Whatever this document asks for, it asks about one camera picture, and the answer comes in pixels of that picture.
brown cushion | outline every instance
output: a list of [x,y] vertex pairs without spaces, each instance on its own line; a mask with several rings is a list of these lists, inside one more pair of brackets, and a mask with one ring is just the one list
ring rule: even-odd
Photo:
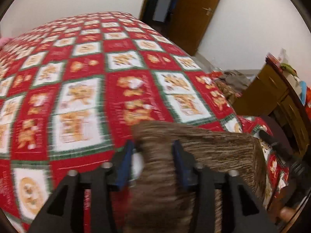
[[[262,149],[249,134],[211,132],[192,126],[159,121],[142,122],[133,128],[136,148],[143,154],[144,170],[131,189],[128,232],[188,232],[194,193],[177,187],[171,154],[179,139],[196,160],[216,171],[236,169],[263,200],[266,167]],[[216,229],[221,231],[221,196],[216,191]]]

red and white quilt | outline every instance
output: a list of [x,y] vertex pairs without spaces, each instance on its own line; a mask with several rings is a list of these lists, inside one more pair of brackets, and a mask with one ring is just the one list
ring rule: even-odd
[[[0,207],[20,233],[69,169],[109,160],[141,120],[271,133],[235,114],[211,80],[219,74],[129,13],[47,23],[9,42],[0,66]],[[267,199],[288,175],[270,150]]]

patterned blanket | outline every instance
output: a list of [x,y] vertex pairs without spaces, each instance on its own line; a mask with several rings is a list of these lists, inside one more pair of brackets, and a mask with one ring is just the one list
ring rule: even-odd
[[[237,117],[180,48],[129,13],[62,18],[0,52],[0,207],[20,233],[69,169],[92,170],[131,138],[141,120],[212,131],[271,133]],[[267,198],[279,168],[263,144]]]

clothing pile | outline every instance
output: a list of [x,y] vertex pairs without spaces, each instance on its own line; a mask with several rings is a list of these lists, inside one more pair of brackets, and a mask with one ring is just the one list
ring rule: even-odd
[[251,84],[251,81],[237,70],[226,70],[215,80],[227,101],[232,105]]

metal screw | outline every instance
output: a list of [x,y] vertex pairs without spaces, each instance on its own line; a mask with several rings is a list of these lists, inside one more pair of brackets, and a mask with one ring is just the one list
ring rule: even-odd
[[107,162],[102,163],[100,166],[101,168],[104,168],[104,169],[110,169],[113,166],[113,164],[107,161]]
[[74,176],[77,176],[78,171],[77,170],[69,170],[67,174],[71,177],[74,177]]
[[236,177],[239,175],[238,171],[237,170],[230,170],[229,171],[229,175],[232,176],[232,177]]
[[195,163],[194,167],[197,169],[197,170],[202,170],[203,169],[203,164],[202,163]]

